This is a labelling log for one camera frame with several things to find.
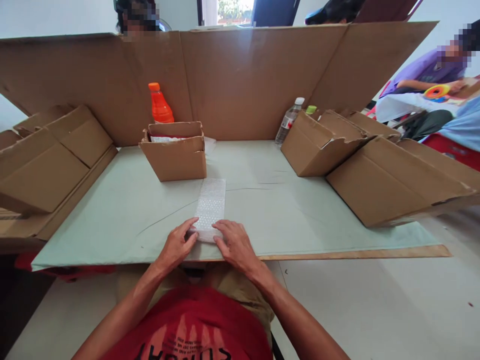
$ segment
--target tape roll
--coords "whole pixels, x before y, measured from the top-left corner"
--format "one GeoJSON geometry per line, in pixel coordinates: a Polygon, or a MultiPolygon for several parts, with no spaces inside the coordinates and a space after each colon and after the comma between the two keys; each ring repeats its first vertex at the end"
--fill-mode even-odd
{"type": "Polygon", "coordinates": [[[438,99],[447,95],[450,91],[450,86],[441,84],[435,85],[425,91],[424,95],[427,99],[438,99]]]}

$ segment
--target red stool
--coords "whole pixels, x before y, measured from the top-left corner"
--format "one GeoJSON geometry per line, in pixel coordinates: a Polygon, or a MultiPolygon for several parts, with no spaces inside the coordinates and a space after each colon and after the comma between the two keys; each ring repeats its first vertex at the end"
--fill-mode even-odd
{"type": "MultiPolygon", "coordinates": [[[[19,254],[15,260],[15,267],[17,269],[32,272],[32,261],[38,255],[38,252],[24,252],[19,254]]],[[[115,272],[114,265],[102,266],[65,266],[65,267],[51,267],[45,270],[40,270],[44,273],[56,278],[60,278],[67,283],[73,283],[78,278],[86,276],[93,276],[95,274],[112,274],[115,272]]]]}
{"type": "Polygon", "coordinates": [[[460,145],[438,132],[430,134],[423,144],[480,172],[480,152],[478,151],[460,145]]]}

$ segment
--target khaki shorts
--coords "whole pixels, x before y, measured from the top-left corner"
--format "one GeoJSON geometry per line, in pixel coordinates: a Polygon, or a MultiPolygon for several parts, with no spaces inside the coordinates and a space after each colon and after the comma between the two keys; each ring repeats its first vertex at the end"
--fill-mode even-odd
{"type": "MultiPolygon", "coordinates": [[[[135,287],[148,267],[148,264],[118,267],[117,302],[126,297],[130,290],[135,287]]],[[[153,295],[148,309],[151,309],[170,290],[187,284],[190,284],[187,275],[180,268],[176,268],[162,281],[153,295]]],[[[211,287],[249,310],[262,324],[268,343],[272,347],[270,323],[274,319],[275,314],[260,291],[245,275],[226,262],[210,263],[207,265],[205,274],[198,286],[211,287]]]]}

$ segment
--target red shirt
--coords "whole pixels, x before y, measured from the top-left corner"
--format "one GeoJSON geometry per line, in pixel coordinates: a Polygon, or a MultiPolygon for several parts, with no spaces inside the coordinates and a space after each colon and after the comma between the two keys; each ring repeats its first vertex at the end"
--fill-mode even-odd
{"type": "Polygon", "coordinates": [[[169,291],[103,360],[272,359],[260,321],[218,291],[169,291]]]}

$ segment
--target plastic water bottle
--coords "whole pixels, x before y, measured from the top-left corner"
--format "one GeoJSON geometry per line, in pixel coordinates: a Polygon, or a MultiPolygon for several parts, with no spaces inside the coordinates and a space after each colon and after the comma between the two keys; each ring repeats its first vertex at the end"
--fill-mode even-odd
{"type": "Polygon", "coordinates": [[[275,144],[278,146],[282,146],[285,141],[285,138],[289,134],[292,125],[294,124],[295,119],[299,115],[299,112],[302,110],[302,104],[304,103],[305,99],[303,97],[297,97],[295,100],[295,105],[293,105],[283,117],[283,121],[281,122],[280,128],[276,133],[275,144]]]}

